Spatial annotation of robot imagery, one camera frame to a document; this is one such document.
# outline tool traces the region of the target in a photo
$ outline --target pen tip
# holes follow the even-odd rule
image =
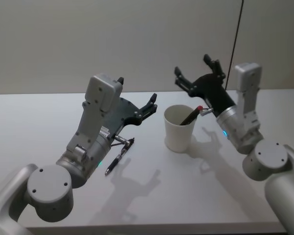
[[[107,176],[108,174],[110,174],[110,170],[109,169],[106,170],[106,172],[105,172],[104,175]]]

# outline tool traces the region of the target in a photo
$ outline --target black pen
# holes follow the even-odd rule
[[[198,106],[195,108],[182,122],[181,126],[191,124],[192,121],[196,119],[196,117],[200,114],[200,111],[203,110],[204,108],[202,106]]]
[[[110,174],[112,172],[112,170],[114,169],[114,167],[119,163],[119,161],[122,159],[122,157],[124,156],[124,154],[129,150],[129,148],[132,146],[132,144],[134,143],[134,138],[129,139],[129,144],[125,144],[125,146],[122,148],[121,152],[119,153],[119,155],[113,160],[113,162],[108,166],[106,172],[105,172],[105,176],[107,176],[108,174]]]

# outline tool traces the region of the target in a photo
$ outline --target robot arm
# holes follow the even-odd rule
[[[236,105],[222,87],[219,62],[211,61],[207,55],[204,61],[212,69],[212,74],[191,83],[176,67],[175,83],[189,96],[203,98],[208,107],[214,109],[223,133],[239,153],[247,154],[243,160],[245,174],[256,181],[268,179],[266,200],[289,234],[294,235],[294,150],[288,145],[265,140],[259,132],[255,106],[261,67],[256,63],[235,67],[238,78]]]
[[[104,74],[90,79],[83,115],[66,151],[54,165],[28,165],[13,175],[0,192],[0,235],[30,235],[17,223],[27,204],[44,221],[56,222],[73,208],[73,188],[86,183],[106,156],[114,140],[130,124],[140,125],[157,110],[156,94],[141,109],[120,98],[123,78],[112,81]]]

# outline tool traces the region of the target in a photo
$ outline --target white cylindrical joint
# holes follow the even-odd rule
[[[27,183],[30,204],[44,221],[57,222],[73,208],[73,190],[69,172],[59,165],[35,170]]]
[[[286,165],[288,154],[278,142],[261,140],[243,160],[245,174],[256,181],[267,179]]]

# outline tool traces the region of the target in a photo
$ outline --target white table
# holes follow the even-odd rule
[[[122,97],[141,107],[151,94]],[[234,91],[229,94],[236,100]],[[55,163],[77,129],[83,100],[84,94],[0,95],[0,182],[16,167]],[[121,132],[135,143],[113,172],[104,176],[119,146],[86,185],[74,190],[67,218],[47,223],[27,206],[19,222],[37,234],[47,232],[35,227],[65,226],[72,227],[66,234],[92,235],[283,232],[264,198],[264,182],[244,175],[244,156],[213,115],[197,120],[188,153],[165,147],[164,110],[173,104],[194,108],[203,101],[185,92],[158,92],[156,103],[157,113]],[[294,90],[260,91],[257,112],[265,138],[294,147]]]

